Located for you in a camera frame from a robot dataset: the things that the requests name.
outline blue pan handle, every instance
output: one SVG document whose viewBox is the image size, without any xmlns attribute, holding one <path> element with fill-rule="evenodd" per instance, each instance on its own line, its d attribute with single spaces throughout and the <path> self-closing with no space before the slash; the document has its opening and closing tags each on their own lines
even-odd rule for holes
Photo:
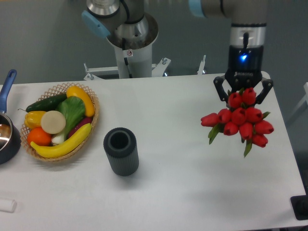
<svg viewBox="0 0 308 231">
<path fill-rule="evenodd" d="M 3 87 L 0 91 L 0 112 L 6 113 L 6 102 L 16 75 L 17 71 L 12 69 L 9 71 L 8 76 L 5 79 Z"/>
</svg>

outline tulip bouquet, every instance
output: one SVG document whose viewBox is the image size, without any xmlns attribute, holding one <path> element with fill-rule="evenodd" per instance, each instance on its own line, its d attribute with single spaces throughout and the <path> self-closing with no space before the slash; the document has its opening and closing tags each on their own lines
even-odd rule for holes
<svg viewBox="0 0 308 231">
<path fill-rule="evenodd" d="M 212 127 L 208 134 L 211 144 L 218 133 L 231 136 L 240 133 L 242 143 L 246 141 L 244 157 L 252 149 L 252 144 L 264 148 L 268 143 L 265 134 L 274 131 L 272 124 L 264 120 L 269 112 L 262 113 L 255 108 L 256 92 L 253 88 L 241 89 L 238 92 L 228 91 L 229 108 L 221 109 L 201 118 L 201 125 Z"/>
</svg>

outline saucepan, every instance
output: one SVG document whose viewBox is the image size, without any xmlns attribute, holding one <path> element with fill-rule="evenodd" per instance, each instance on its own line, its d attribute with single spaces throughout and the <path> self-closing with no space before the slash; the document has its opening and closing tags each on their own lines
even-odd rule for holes
<svg viewBox="0 0 308 231">
<path fill-rule="evenodd" d="M 16 75 L 16 70 L 10 70 L 0 91 L 0 164 L 12 159 L 21 144 L 18 129 L 6 115 L 7 98 Z"/>
</svg>

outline red tulip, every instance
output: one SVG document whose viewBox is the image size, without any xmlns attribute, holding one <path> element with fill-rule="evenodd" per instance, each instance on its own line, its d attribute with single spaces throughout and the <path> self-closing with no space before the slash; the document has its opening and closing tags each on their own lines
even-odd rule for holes
<svg viewBox="0 0 308 231">
<path fill-rule="evenodd" d="M 229 106 L 234 109 L 239 108 L 242 102 L 243 102 L 242 96 L 237 92 L 231 93 L 231 95 L 228 98 Z"/>
<path fill-rule="evenodd" d="M 268 139 L 264 135 L 255 134 L 252 136 L 252 143 L 264 148 L 268 143 Z"/>
<path fill-rule="evenodd" d="M 218 124 L 218 115 L 211 113 L 201 118 L 201 125 L 205 127 L 213 127 Z"/>
<path fill-rule="evenodd" d="M 262 120 L 255 124 L 255 131 L 258 134 L 271 134 L 274 131 L 273 125 L 268 121 Z"/>
<path fill-rule="evenodd" d="M 253 133 L 254 126 L 249 123 L 245 122 L 242 125 L 240 125 L 239 130 L 240 130 L 240 135 L 243 140 L 249 140 L 252 138 L 252 133 Z"/>
<path fill-rule="evenodd" d="M 247 88 L 242 94 L 242 100 L 247 105 L 252 105 L 256 102 L 256 92 L 254 88 Z"/>
<path fill-rule="evenodd" d="M 239 131 L 239 127 L 230 121 L 226 123 L 225 128 L 223 130 L 223 134 L 227 136 L 231 136 L 231 135 L 236 134 L 238 131 Z"/>
<path fill-rule="evenodd" d="M 242 125 L 246 122 L 246 110 L 243 108 L 238 108 L 231 115 L 231 121 L 236 125 Z"/>
<path fill-rule="evenodd" d="M 229 109 L 227 108 L 221 109 L 221 111 L 218 112 L 218 120 L 220 123 L 226 124 L 231 120 L 231 115 L 232 112 Z"/>
<path fill-rule="evenodd" d="M 257 123 L 263 118 L 261 110 L 254 107 L 248 107 L 246 109 L 246 116 L 246 120 L 250 123 Z"/>
</svg>

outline rubber cylinder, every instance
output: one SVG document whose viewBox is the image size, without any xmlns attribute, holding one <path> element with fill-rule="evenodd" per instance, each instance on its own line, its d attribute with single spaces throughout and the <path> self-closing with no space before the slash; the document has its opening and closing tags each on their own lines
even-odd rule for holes
<svg viewBox="0 0 308 231">
<path fill-rule="evenodd" d="M 112 129 L 105 136 L 103 146 L 111 169 L 117 175 L 129 176 L 138 169 L 137 141 L 129 129 Z"/>
</svg>

